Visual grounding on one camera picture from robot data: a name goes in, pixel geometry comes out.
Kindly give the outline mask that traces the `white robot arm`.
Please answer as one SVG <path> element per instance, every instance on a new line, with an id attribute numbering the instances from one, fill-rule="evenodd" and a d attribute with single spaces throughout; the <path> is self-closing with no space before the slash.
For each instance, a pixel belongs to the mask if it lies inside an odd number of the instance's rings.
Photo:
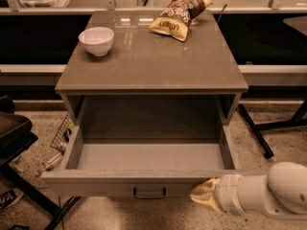
<path id="1" fill-rule="evenodd" d="M 293 162 L 276 163 L 265 175 L 210 178 L 194 188 L 190 197 L 216 213 L 259 214 L 307 226 L 307 168 Z"/>

